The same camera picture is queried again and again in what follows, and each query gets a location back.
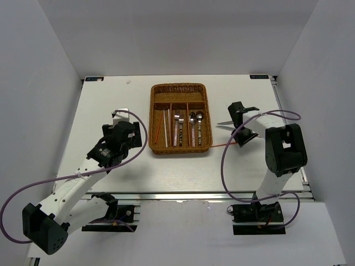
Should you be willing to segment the dark-handled steel spoon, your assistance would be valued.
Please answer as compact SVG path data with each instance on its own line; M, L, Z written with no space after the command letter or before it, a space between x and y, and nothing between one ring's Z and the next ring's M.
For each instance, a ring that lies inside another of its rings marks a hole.
M202 145L202 120L204 118L204 113L202 111L198 111L196 113L197 118L197 126L198 126L198 144Z

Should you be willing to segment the pink-handled spoon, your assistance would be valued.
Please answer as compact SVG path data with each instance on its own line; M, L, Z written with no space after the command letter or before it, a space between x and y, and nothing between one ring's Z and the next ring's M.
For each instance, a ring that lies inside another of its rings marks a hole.
M197 122L197 117L195 112L190 113L189 122L191 124L191 143L192 143L192 147L195 147L195 124Z

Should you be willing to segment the white chopstick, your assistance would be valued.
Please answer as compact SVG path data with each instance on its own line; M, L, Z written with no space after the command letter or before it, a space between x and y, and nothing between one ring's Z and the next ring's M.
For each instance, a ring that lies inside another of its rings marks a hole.
M167 110L168 118L167 118L167 125L168 125L168 140L170 141L170 109Z
M166 125L166 115L167 109L163 110L163 119L164 119L164 136L165 136L165 147L168 147L168 130Z

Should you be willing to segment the pink-handled fork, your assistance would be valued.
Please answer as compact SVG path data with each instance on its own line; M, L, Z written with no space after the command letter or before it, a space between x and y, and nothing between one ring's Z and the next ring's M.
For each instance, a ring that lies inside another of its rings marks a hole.
M174 121L175 121L175 125L174 125L174 147L177 147L177 144L178 144L179 119L180 119L180 114L179 113L175 113L174 114Z

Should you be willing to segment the dark-handled fork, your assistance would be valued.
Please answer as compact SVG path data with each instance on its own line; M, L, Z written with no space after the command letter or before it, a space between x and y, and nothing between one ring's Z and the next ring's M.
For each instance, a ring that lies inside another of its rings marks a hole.
M184 124L184 119L180 118L179 119L179 146L182 146L183 144L183 124Z

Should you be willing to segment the orange chopstick long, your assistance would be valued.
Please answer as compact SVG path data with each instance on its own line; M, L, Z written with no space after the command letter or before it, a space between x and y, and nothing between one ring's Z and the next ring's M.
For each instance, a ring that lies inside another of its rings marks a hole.
M235 145L235 144L238 144L237 142L231 142L230 145ZM218 144L218 145L212 145L211 148L214 148L214 147L224 147L226 146L227 143L225 144Z

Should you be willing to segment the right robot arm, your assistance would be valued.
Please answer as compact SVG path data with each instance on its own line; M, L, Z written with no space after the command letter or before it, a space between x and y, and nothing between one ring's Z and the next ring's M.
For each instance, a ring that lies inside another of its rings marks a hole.
M251 216L263 221L271 213L269 205L278 201L288 180L307 164L307 153L298 124L285 124L276 118L283 118L286 110L261 112L256 107L246 108L242 102L234 102L228 107L235 127L233 139L243 147L256 137L265 140L265 162L267 172L255 192L250 207Z

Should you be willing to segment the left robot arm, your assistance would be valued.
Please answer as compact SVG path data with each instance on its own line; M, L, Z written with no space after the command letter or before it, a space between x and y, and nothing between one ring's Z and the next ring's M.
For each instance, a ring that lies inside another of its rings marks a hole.
M102 129L103 137L87 153L75 177L36 206L29 203L22 211L24 235L47 255L59 251L77 229L94 220L112 221L117 216L118 201L109 193L96 193L86 203L78 202L111 167L127 158L130 149L142 146L140 125L120 121Z

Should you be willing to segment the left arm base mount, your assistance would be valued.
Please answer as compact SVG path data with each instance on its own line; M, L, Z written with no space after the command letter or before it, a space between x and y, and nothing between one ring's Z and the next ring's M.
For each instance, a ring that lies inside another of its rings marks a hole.
M81 228L82 232L129 232L133 233L140 220L140 205L136 203L122 203L114 196L105 192L92 194L91 199L104 200L109 208L102 218Z

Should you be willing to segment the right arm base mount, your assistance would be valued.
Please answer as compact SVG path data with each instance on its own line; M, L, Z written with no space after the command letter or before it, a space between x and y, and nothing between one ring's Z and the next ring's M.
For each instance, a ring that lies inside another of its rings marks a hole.
M232 216L235 236L286 234L282 209L278 202L269 205L234 204L227 207L227 213Z

